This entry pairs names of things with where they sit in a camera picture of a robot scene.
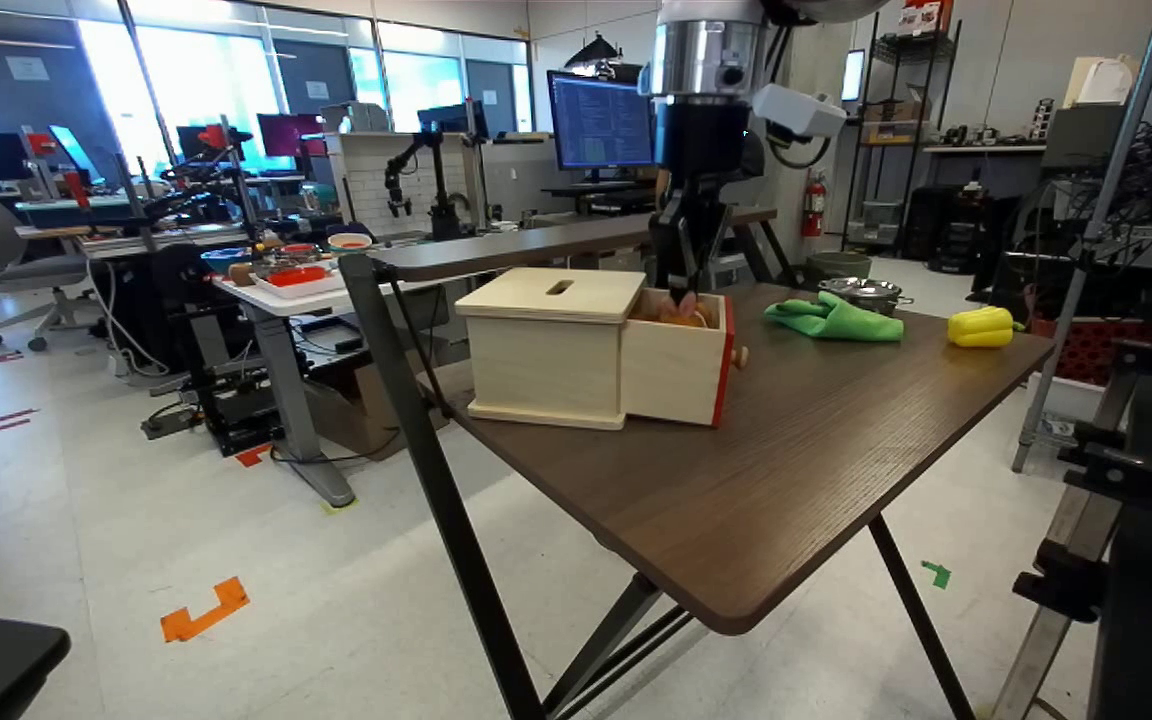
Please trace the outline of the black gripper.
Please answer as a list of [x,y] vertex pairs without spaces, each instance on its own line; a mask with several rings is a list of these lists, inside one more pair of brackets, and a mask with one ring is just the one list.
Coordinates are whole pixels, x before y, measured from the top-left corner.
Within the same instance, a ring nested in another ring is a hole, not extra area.
[[672,298],[712,292],[712,266],[726,235],[721,188],[746,174],[748,110],[739,102],[672,102],[659,110],[659,157],[689,222],[691,268],[685,280],[685,249],[675,224],[651,222],[651,284]]

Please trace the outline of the black background robot arm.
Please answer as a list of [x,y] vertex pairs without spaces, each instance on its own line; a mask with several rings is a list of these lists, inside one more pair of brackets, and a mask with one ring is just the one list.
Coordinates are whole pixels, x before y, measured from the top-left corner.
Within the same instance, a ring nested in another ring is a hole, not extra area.
[[442,128],[425,128],[409,139],[404,151],[397,151],[384,164],[384,204],[391,217],[411,217],[416,211],[416,196],[409,192],[409,175],[419,162],[432,162],[432,208],[427,208],[427,235],[432,241],[458,241],[468,232],[468,222],[459,217],[452,188],[447,188],[447,174],[444,174],[444,133]]

